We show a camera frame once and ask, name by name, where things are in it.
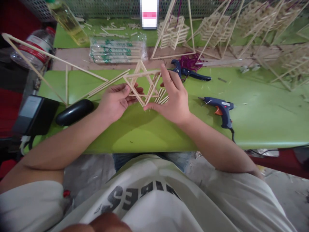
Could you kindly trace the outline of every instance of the white t-shirt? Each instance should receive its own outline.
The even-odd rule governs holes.
[[[10,226],[8,231],[58,232],[114,212],[132,231],[141,232],[296,232],[259,178],[215,170],[204,193],[173,163],[155,155],[129,161],[64,219],[62,192],[57,182],[39,181],[1,194],[2,223]]]

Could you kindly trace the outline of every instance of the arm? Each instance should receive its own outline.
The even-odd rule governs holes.
[[[178,74],[168,71],[164,65],[161,66],[161,73],[169,100],[164,105],[149,103],[144,110],[156,110],[175,123],[216,169],[232,173],[246,172],[263,179],[256,165],[240,147],[190,112],[188,93]]]
[[[135,88],[144,94],[143,88],[137,84]],[[41,180],[62,184],[64,168],[117,121],[129,105],[137,102],[136,97],[128,96],[129,92],[126,84],[108,88],[94,112],[34,147],[0,182],[0,194]]]

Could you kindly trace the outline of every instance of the plastic bag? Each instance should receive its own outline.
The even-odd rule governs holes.
[[[90,57],[94,63],[137,63],[147,60],[147,37],[137,34],[131,38],[96,36],[90,38]]]

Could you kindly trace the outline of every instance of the orange trigger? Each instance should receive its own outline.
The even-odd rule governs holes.
[[[217,111],[215,112],[215,114],[222,116],[223,115],[222,111],[219,109],[218,106],[216,106],[216,108],[217,108]]]

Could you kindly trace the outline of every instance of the green table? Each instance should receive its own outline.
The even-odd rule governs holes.
[[[112,79],[122,70],[93,71]],[[227,129],[221,128],[221,117],[215,115],[215,108],[205,105],[197,97],[215,97],[233,102],[230,111],[235,130],[235,141],[243,149],[284,148],[304,145],[309,141],[309,103],[301,94],[308,93],[309,86],[294,92],[287,91],[281,82],[270,84],[274,75],[267,70],[249,71],[245,74],[239,68],[202,68],[199,74],[211,76],[210,82],[189,78],[184,86],[189,93],[189,107],[192,113],[224,135],[231,137]],[[65,72],[48,71],[47,81],[65,96]],[[146,86],[146,79],[140,78],[140,86]],[[102,81],[82,71],[69,72],[69,102],[100,85]],[[39,95],[54,100],[57,96],[44,84]],[[91,100],[98,101],[102,93]],[[35,143],[49,137],[63,128],[54,122],[46,136],[37,136]],[[85,153],[159,152],[197,150],[194,143],[174,124],[155,111],[143,111],[141,105],[130,106],[123,117],[103,132]]]

